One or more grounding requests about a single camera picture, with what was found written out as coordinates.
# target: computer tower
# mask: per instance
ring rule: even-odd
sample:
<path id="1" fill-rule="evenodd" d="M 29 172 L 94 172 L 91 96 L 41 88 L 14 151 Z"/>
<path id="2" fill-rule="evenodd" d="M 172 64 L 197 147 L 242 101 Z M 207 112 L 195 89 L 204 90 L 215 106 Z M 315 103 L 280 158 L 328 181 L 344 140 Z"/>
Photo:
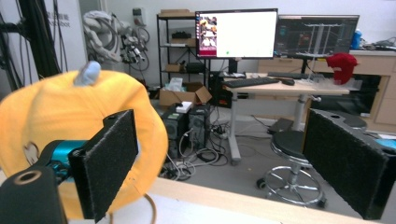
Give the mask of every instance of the computer tower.
<path id="1" fill-rule="evenodd" d="M 210 134 L 210 106 L 197 105 L 189 113 L 190 140 L 196 149 L 206 147 Z"/>
<path id="2" fill-rule="evenodd" d="M 169 108 L 161 116 L 165 125 L 168 139 L 177 140 L 188 130 L 188 115 L 177 113 L 174 107 Z"/>
<path id="3" fill-rule="evenodd" d="M 176 108 L 171 106 L 161 118 L 168 134 L 168 155 L 171 159 L 180 158 L 179 146 L 181 152 L 184 152 L 189 142 L 189 137 L 183 137 L 189 128 L 189 116 L 177 113 Z"/>
<path id="4" fill-rule="evenodd" d="M 189 137 L 180 137 L 176 140 L 168 139 L 168 155 L 171 159 L 181 158 L 181 153 L 184 153 L 189 143 Z"/>

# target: keyboard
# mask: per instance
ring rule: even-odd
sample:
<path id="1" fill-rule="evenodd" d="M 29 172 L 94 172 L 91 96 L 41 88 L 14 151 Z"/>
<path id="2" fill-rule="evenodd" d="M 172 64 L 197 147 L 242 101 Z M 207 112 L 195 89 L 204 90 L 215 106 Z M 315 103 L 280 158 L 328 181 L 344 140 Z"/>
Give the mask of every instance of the keyboard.
<path id="1" fill-rule="evenodd" d="M 270 77 L 255 77 L 255 78 L 245 78 L 245 79 L 236 79 L 230 81 L 223 81 L 222 84 L 230 87 L 230 88 L 238 88 L 238 87 L 248 87 L 248 86 L 259 86 L 277 83 L 279 80 L 270 78 Z"/>
<path id="2" fill-rule="evenodd" d="M 304 73 L 286 73 L 286 72 L 268 72 L 268 77 L 287 77 L 292 79 L 307 79 L 309 74 Z M 322 74 L 312 74 L 311 79 L 324 78 Z"/>

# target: cardboard box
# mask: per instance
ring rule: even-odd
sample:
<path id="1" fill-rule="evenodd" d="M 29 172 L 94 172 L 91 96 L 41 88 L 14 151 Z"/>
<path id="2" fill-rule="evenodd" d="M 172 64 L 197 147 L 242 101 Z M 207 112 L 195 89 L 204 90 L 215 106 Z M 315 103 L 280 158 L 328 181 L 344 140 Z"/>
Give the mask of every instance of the cardboard box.
<path id="1" fill-rule="evenodd" d="M 192 102 L 192 105 L 206 104 L 212 95 L 201 82 L 184 83 L 187 91 L 167 91 L 160 90 L 160 106 L 168 107 L 170 105 L 181 103 L 183 101 Z"/>
<path id="2" fill-rule="evenodd" d="M 184 66 L 179 63 L 169 63 L 165 66 L 166 72 L 182 72 L 184 71 Z"/>
<path id="3" fill-rule="evenodd" d="M 195 17 L 195 12 L 190 12 L 188 9 L 161 9 L 159 14 L 161 17 Z"/>
<path id="4" fill-rule="evenodd" d="M 195 38 L 172 38 L 171 44 L 185 44 L 188 47 L 195 47 L 196 46 L 196 39 Z"/>

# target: desk leg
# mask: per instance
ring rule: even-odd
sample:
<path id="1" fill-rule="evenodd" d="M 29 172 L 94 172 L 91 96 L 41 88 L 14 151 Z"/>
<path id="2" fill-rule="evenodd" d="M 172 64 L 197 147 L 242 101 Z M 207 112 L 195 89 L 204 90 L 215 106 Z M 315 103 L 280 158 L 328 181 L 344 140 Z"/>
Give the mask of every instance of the desk leg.
<path id="1" fill-rule="evenodd" d="M 294 122 L 293 122 L 293 126 L 291 127 L 291 129 L 294 131 L 300 130 L 300 124 L 301 121 L 303 120 L 304 107 L 307 99 L 308 99 L 307 94 L 301 94 L 298 98 L 297 105 L 294 111 Z"/>
<path id="2" fill-rule="evenodd" d="M 236 144 L 235 138 L 235 120 L 236 120 L 236 107 L 237 107 L 237 93 L 233 93 L 233 104 L 231 107 L 231 128 L 230 132 L 228 133 L 228 143 L 230 145 L 231 150 L 231 165 L 236 165 L 238 162 L 241 161 L 241 154 L 239 153 L 238 145 Z"/>

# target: wooden desk surface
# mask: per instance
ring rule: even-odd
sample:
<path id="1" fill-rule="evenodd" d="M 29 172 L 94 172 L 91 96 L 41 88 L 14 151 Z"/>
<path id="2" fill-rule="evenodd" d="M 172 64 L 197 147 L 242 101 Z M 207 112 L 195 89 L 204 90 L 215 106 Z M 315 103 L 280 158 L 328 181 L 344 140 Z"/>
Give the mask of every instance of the wooden desk surface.
<path id="1" fill-rule="evenodd" d="M 266 74 L 259 74 L 260 77 L 266 77 Z M 299 95 L 299 94 L 314 94 L 314 95 L 342 95 L 349 94 L 349 91 L 338 87 L 335 85 L 310 85 L 307 83 L 301 83 L 299 80 L 295 80 L 294 86 L 288 86 L 282 84 L 281 82 L 267 84 L 267 85 L 259 85 L 259 86 L 250 86 L 250 87 L 241 87 L 241 88 L 228 88 L 227 91 L 232 92 L 247 92 L 247 93 L 262 93 L 262 94 L 271 94 L 271 95 Z"/>
<path id="2" fill-rule="evenodd" d="M 189 203 L 197 203 L 254 217 L 280 221 L 282 224 L 375 223 L 362 218 L 341 216 L 317 209 L 274 202 L 218 189 L 204 188 L 163 178 L 157 178 L 148 194 L 150 193 Z"/>

